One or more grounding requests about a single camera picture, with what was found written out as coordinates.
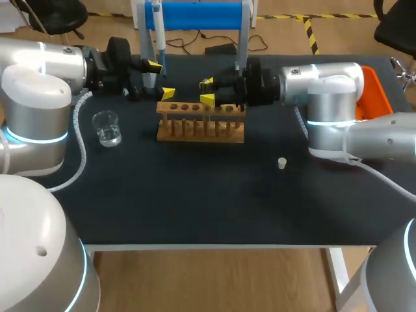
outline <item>table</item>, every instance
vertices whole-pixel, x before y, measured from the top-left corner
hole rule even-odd
[[[170,74],[163,85],[177,89],[176,101],[198,101],[198,82],[234,63],[232,56],[166,59]],[[348,61],[373,67],[392,108],[410,110],[386,57],[261,57],[276,72],[281,66]],[[97,96],[81,110],[87,166],[55,196],[93,251],[376,245],[416,215],[412,202],[367,172],[312,158],[293,107],[249,108],[242,145],[157,142],[155,107]],[[91,126],[92,116],[105,109],[117,112],[123,138],[111,149],[99,145]],[[288,160],[283,171],[279,157]],[[55,186],[78,165],[71,129],[62,168],[36,180]],[[378,167],[414,190],[416,167]],[[327,253],[340,293],[348,283],[342,251]]]

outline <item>wooden peg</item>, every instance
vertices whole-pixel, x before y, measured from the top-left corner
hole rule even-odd
[[[240,127],[240,123],[241,123],[241,118],[238,117],[237,121],[235,122],[235,128],[238,129]]]
[[[219,136],[220,136],[220,130],[219,130],[219,127],[220,127],[220,123],[218,122],[218,120],[216,120],[216,121],[215,121],[215,136],[216,136],[216,137],[219,137]]]
[[[227,120],[227,125],[226,125],[226,133],[227,133],[227,137],[229,136],[229,127],[230,127],[230,121]]]
[[[208,135],[208,119],[206,116],[203,117],[203,135]]]
[[[168,127],[168,115],[163,113],[162,114],[162,121],[163,121],[163,127],[167,128]]]
[[[196,130],[198,129],[198,122],[194,119],[194,137],[196,137]]]
[[[175,136],[175,120],[174,119],[172,119],[171,121],[170,121],[170,123],[172,124],[172,131],[171,131],[171,135],[174,137]]]
[[[187,120],[185,118],[182,118],[182,137],[185,136],[186,128],[187,128]]]

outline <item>white cable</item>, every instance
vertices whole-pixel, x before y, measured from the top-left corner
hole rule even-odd
[[[2,174],[7,174],[8,169],[10,168],[10,148],[8,146],[8,141],[3,130],[0,129],[0,142],[2,142],[5,151],[5,163],[3,164]]]
[[[296,106],[294,107],[294,112],[296,114],[296,117],[298,118],[300,127],[304,131],[305,137],[308,138],[307,128],[305,126],[304,120],[302,119],[302,116],[300,115],[298,107],[296,107]],[[409,200],[411,200],[413,202],[416,202],[416,195],[414,195],[411,192],[409,192],[408,190],[402,188],[400,185],[398,185],[396,182],[394,182],[393,180],[391,180],[388,177],[386,177],[385,175],[383,175],[381,172],[375,170],[374,168],[370,167],[367,164],[363,164],[361,162],[361,160],[357,161],[357,160],[350,159],[348,164],[351,165],[351,166],[360,167],[360,168],[370,172],[374,176],[378,177],[379,179],[381,179],[382,181],[384,181],[385,183],[390,185],[390,187],[395,189],[397,192],[401,193],[401,195],[403,195],[404,197],[408,198]]]
[[[305,137],[308,138],[307,127],[305,126],[304,120],[302,119],[299,108],[297,106],[294,107],[294,113],[296,114],[296,117],[298,118],[300,127],[302,128],[302,131],[304,132]]]
[[[370,172],[371,174],[374,174],[376,177],[378,177],[379,179],[381,179],[382,181],[386,182],[388,185],[393,187],[397,192],[401,193],[401,195],[410,199],[413,202],[416,202],[416,195],[414,195],[411,192],[409,192],[408,190],[402,188],[400,185],[398,185],[396,182],[390,180],[388,177],[383,175],[381,172],[379,172],[379,171],[375,170],[374,168],[371,168],[369,165],[363,164],[362,162],[359,162],[359,161],[350,161],[350,162],[351,162],[352,165],[360,167],[360,168]]]
[[[61,185],[58,185],[57,187],[51,187],[48,189],[51,193],[54,193],[58,190],[65,189],[67,186],[71,185],[73,182],[75,182],[76,179],[82,174],[82,172],[85,169],[86,165],[86,150],[85,145],[83,141],[83,137],[81,135],[81,130],[79,129],[79,122],[78,122],[78,115],[80,108],[85,104],[87,99],[92,97],[92,92],[89,91],[88,93],[84,94],[77,102],[75,108],[73,109],[73,130],[75,131],[75,136],[77,137],[78,145],[79,145],[79,151],[81,152],[81,163],[79,164],[77,172],[71,177],[71,179],[67,180],[67,182],[64,182]]]

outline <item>robotic arm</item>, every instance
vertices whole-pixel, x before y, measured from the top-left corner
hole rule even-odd
[[[0,39],[0,102],[6,127],[0,133],[0,173],[42,176],[64,160],[71,95],[83,88],[129,99],[173,96],[172,89],[139,89],[132,70],[160,73],[162,66],[132,55],[126,39],[111,38],[107,50]]]
[[[222,87],[232,96],[217,96]],[[219,106],[236,103],[248,107],[307,105],[309,152],[338,162],[357,159],[415,160],[416,114],[390,114],[356,120],[356,102],[364,89],[364,76],[356,63],[311,64],[283,67],[273,75],[259,59],[247,62],[242,77],[231,72],[215,75],[200,84],[201,101]]]

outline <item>yellow black tape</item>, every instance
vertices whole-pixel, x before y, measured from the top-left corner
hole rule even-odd
[[[101,16],[104,18],[133,18],[132,15],[125,15],[119,13],[95,13],[89,12],[89,16]],[[260,15],[258,20],[287,20],[294,18],[296,20],[303,20],[304,18],[377,18],[377,14],[280,14],[280,15]]]
[[[377,14],[281,14],[281,15],[260,15],[258,20],[286,20],[294,18],[296,20],[303,20],[304,18],[377,18]]]
[[[101,16],[103,18],[127,18],[132,19],[133,16],[131,15],[124,15],[119,13],[95,13],[95,12],[88,12],[88,16]]]
[[[315,39],[315,35],[313,34],[313,31],[312,31],[311,19],[304,18],[304,25],[305,25],[307,38],[309,39],[309,45],[311,46],[311,49],[312,49],[312,54],[314,55],[320,54],[317,40]]]

